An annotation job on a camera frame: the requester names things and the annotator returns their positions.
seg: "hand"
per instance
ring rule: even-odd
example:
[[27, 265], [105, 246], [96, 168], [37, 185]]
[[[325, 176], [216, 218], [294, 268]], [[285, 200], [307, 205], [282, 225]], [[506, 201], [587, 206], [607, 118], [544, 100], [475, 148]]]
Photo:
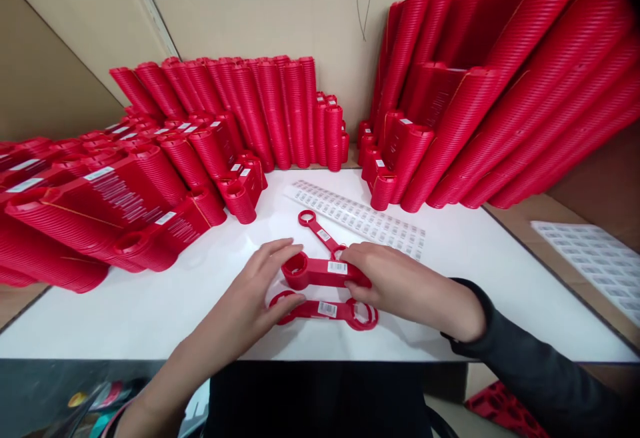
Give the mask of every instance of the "hand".
[[484, 310], [469, 288], [445, 278], [404, 253], [373, 243], [356, 243], [340, 260], [359, 268], [373, 284], [346, 283], [354, 299], [401, 318], [470, 342], [486, 330]]
[[236, 360], [264, 336], [278, 321], [302, 304], [304, 295], [293, 294], [271, 308], [265, 295], [280, 266], [302, 251], [292, 238], [260, 246], [233, 280], [218, 303], [185, 340], [190, 353], [201, 355], [208, 375]]

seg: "barcode label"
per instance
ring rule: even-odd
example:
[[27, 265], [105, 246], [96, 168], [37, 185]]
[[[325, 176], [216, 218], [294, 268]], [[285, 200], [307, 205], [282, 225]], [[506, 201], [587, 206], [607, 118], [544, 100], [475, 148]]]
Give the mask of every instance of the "barcode label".
[[95, 180], [96, 178], [100, 178], [101, 176], [106, 175], [107, 173], [110, 173], [113, 171], [113, 168], [111, 167], [104, 167], [102, 169], [99, 169], [98, 171], [94, 171], [93, 173], [90, 173], [88, 175], [85, 175], [84, 178], [87, 181], [92, 181]]
[[338, 307], [324, 301], [318, 302], [318, 314], [335, 318], [338, 314]]
[[164, 225], [166, 222], [168, 222], [171, 218], [173, 218], [175, 216], [175, 212], [174, 211], [168, 211], [166, 212], [163, 216], [161, 216], [160, 218], [158, 218], [155, 221], [156, 225]]
[[346, 275], [348, 268], [346, 263], [340, 263], [339, 261], [330, 261], [327, 264], [327, 271], [329, 273], [337, 273], [338, 275]]
[[29, 178], [28, 180], [23, 181], [19, 185], [14, 186], [13, 188], [9, 188], [7, 193], [20, 193], [26, 189], [31, 188], [36, 183], [40, 183], [44, 178]]
[[23, 161], [22, 163], [20, 163], [19, 165], [14, 166], [13, 168], [9, 168], [9, 170], [10, 171], [18, 171], [18, 170], [24, 169], [26, 167], [29, 167], [29, 166], [33, 165], [34, 163], [37, 163], [38, 161], [40, 161], [40, 160], [38, 160], [38, 158], [32, 158], [30, 160]]
[[326, 231], [324, 231], [322, 228], [318, 230], [318, 236], [322, 238], [322, 241], [326, 241], [329, 238], [331, 238], [329, 234]]

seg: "white table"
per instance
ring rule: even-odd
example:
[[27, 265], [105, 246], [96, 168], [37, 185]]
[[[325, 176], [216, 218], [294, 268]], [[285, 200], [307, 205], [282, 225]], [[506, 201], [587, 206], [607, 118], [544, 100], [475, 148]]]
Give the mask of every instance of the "white table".
[[[0, 358], [166, 359], [224, 293], [249, 256], [265, 241], [294, 237], [310, 257], [329, 258], [310, 230], [297, 222], [303, 208], [282, 195], [304, 179], [368, 204], [360, 170], [275, 171], [257, 208], [257, 220], [240, 225], [229, 216], [185, 250], [163, 273], [132, 275], [113, 269], [84, 295], [47, 292], [0, 335]], [[424, 228], [423, 263], [478, 283], [502, 313], [568, 358], [583, 362], [636, 363], [638, 357], [482, 209], [427, 206], [410, 215], [397, 205], [387, 213]], [[362, 239], [319, 217], [339, 243]], [[270, 299], [283, 289], [276, 283]], [[308, 287], [314, 299], [345, 301], [345, 289]], [[464, 361], [428, 327], [380, 314], [372, 331], [342, 321], [296, 319], [276, 326], [245, 359]]]

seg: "sheet of barcode labels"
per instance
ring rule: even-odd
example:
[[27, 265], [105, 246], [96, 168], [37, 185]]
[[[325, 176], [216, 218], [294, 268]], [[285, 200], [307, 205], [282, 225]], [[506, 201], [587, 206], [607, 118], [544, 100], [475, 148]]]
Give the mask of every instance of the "sheet of barcode labels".
[[285, 196], [370, 241], [396, 248], [418, 261], [422, 258], [423, 229], [304, 180], [288, 186]]
[[532, 221], [531, 226], [640, 327], [640, 255], [595, 225]]

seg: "person's arm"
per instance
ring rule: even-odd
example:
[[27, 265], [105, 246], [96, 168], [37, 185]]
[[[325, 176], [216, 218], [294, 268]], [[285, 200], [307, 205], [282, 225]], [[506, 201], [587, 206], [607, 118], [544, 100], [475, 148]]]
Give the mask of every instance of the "person's arm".
[[292, 239], [266, 243], [196, 329], [185, 338], [120, 418], [116, 438], [174, 438], [194, 392], [236, 360], [282, 317], [304, 302], [289, 295], [265, 305], [267, 288], [280, 266], [302, 250]]
[[366, 274], [354, 299], [440, 330], [454, 353], [482, 360], [552, 437], [612, 436], [621, 405], [582, 368], [498, 312], [474, 283], [449, 279], [389, 247], [361, 243], [341, 259]]

